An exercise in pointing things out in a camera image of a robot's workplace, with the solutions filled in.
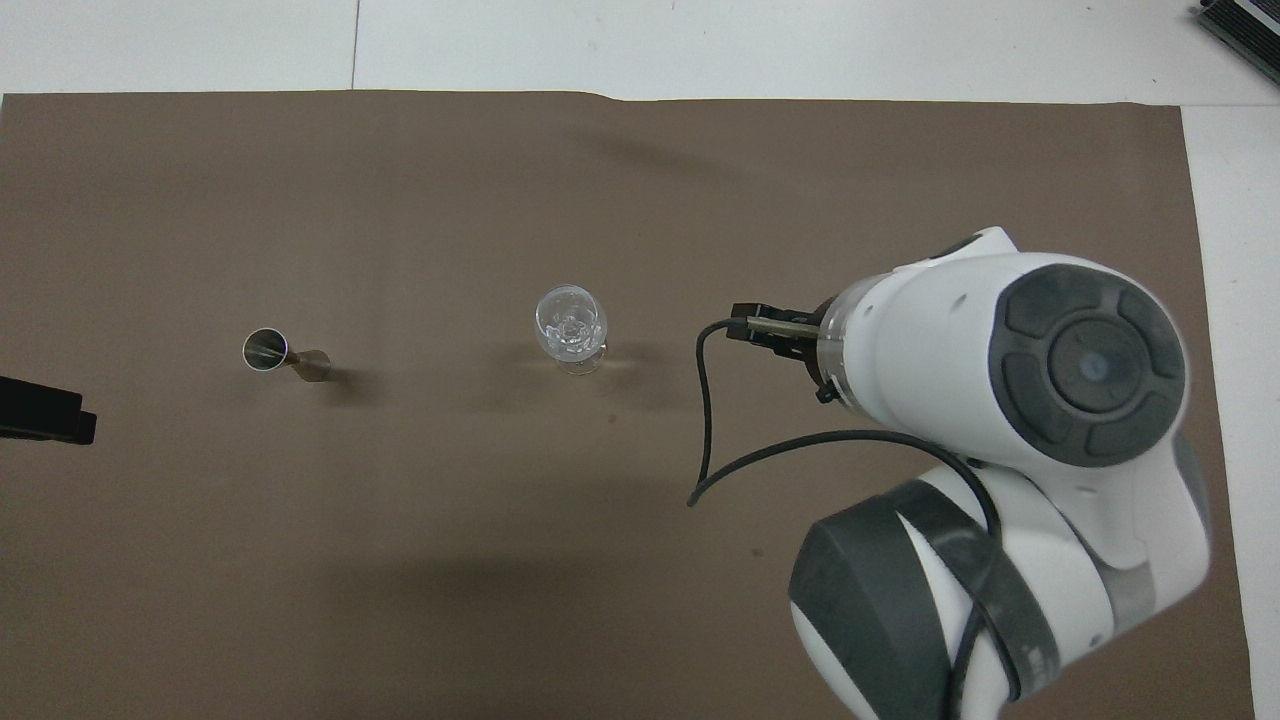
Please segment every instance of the white surface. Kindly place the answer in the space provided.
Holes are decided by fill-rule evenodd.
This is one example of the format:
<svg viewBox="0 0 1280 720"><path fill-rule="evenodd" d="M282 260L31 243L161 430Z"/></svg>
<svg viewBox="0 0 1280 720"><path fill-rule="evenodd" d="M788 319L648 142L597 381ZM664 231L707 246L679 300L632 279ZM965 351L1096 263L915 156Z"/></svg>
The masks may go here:
<svg viewBox="0 0 1280 720"><path fill-rule="evenodd" d="M1184 108L1253 700L1280 717L1280 109Z"/></svg>
<svg viewBox="0 0 1280 720"><path fill-rule="evenodd" d="M351 87L356 0L0 0L0 92Z"/></svg>
<svg viewBox="0 0 1280 720"><path fill-rule="evenodd" d="M356 0L0 0L0 92L355 86L1280 105L1280 88L1196 27L1194 5L362 0L357 33ZM1280 305L1280 110L1199 108L1184 119L1257 717L1280 720L1268 524L1280 510L1280 333L1266 313Z"/></svg>
<svg viewBox="0 0 1280 720"><path fill-rule="evenodd" d="M1194 0L362 0L360 88L1280 104Z"/></svg>

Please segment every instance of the jigger opening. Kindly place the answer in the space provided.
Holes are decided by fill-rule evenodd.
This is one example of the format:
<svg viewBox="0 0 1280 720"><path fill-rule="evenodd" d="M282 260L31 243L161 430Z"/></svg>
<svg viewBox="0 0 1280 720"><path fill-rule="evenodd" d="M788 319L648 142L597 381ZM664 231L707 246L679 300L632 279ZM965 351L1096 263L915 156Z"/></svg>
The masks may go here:
<svg viewBox="0 0 1280 720"><path fill-rule="evenodd" d="M274 370L284 364L289 343L280 331L262 328L244 338L244 363L259 372Z"/></svg>

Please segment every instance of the round button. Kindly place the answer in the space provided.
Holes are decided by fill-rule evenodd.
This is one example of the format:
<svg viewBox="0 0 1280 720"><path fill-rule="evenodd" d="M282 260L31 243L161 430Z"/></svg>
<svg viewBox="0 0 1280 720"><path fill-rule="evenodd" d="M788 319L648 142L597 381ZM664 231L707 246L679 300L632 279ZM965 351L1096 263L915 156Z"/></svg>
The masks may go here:
<svg viewBox="0 0 1280 720"><path fill-rule="evenodd" d="M1068 325L1050 350L1048 374L1068 402L1085 413L1120 407L1137 392L1147 348L1132 329L1103 320Z"/></svg>

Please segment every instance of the black cable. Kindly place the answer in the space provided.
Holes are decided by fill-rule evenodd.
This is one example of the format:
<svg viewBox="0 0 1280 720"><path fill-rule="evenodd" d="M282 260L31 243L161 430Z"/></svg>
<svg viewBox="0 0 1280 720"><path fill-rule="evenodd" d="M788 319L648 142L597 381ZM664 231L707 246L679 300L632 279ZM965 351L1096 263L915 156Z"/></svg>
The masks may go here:
<svg viewBox="0 0 1280 720"><path fill-rule="evenodd" d="M724 479L731 473L741 470L748 465L759 462L774 455L781 455L783 452L790 452L792 450L799 450L801 447L809 447L813 445L822 445L827 442L842 442L842 441L874 441L874 442L887 442L892 445L901 445L906 447L914 447L923 452L927 452L943 462L947 468L955 470L960 479L964 480L969 491L973 492L974 497L978 500L979 507L982 507L983 519L987 523L987 533L1001 544L1004 536L1004 529L1000 523L1000 512L996 510L996 502L992 500L991 493L987 488L978 480L978 475L974 474L973 469L969 468L960 457L957 457L951 451L945 447L920 439L915 436L909 436L906 433L899 433L893 430L832 430L826 433L815 433L809 436L801 436L788 441L771 445L768 447L756 450L733 460L732 462L724 465L714 474L709 475L707 471L710 469L712 459L712 393L710 384L707 379L707 360L705 360L705 345L707 338L712 333L721 328L730 327L745 327L745 318L730 318L727 320L721 320L718 323L712 323L703 332L698 333L698 343L695 346L695 359L698 361L698 382L703 391L703 461L698 471L698 484L694 486L694 492L689 496L689 506L692 507L698 503L698 500L710 489L712 486ZM947 716L951 720L960 719L960 705L964 698L964 684L965 678L969 671L969 661L973 657L973 650L978 641L978 633L982 632L983 625L987 621L982 615L982 610L977 603L969 609L969 618L965 620L964 632L960 635L960 646L956 648L956 660L951 667L951 676L947 682L947 694L946 706ZM997 655L1000 656L1001 664L1005 666L1005 676L1010 683L1010 700L1015 698L1016 692L1016 674L1012 670L1012 660L1007 656L1007 650L1001 648L1000 643L996 643Z"/></svg>

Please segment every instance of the clear glass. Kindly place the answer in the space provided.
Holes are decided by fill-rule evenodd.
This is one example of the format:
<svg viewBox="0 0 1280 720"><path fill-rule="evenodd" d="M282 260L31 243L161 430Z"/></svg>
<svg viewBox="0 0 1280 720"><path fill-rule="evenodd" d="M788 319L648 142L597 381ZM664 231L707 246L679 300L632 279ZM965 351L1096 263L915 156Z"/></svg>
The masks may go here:
<svg viewBox="0 0 1280 720"><path fill-rule="evenodd" d="M576 284L552 288L538 302L534 324L538 343L566 373L585 375L600 366L609 325L590 292Z"/></svg>

